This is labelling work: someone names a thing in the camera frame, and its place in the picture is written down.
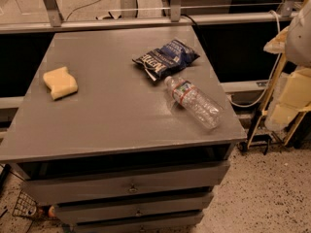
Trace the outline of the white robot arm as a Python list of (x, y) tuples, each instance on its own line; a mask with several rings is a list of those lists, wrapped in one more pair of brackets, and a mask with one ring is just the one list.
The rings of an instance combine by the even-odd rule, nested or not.
[(282, 74), (277, 82), (264, 122), (267, 129), (280, 131), (294, 120), (300, 109), (311, 103), (311, 0), (263, 50), (283, 53), (296, 65), (293, 72)]

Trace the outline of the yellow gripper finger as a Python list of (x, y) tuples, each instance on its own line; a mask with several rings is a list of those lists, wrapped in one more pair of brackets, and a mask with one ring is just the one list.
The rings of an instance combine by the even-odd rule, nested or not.
[(297, 67), (290, 74), (282, 73), (269, 104), (265, 127), (280, 131), (297, 116), (298, 111), (311, 103), (311, 69)]
[(273, 54), (284, 53), (288, 31), (289, 27), (285, 27), (273, 39), (265, 44), (263, 50)]

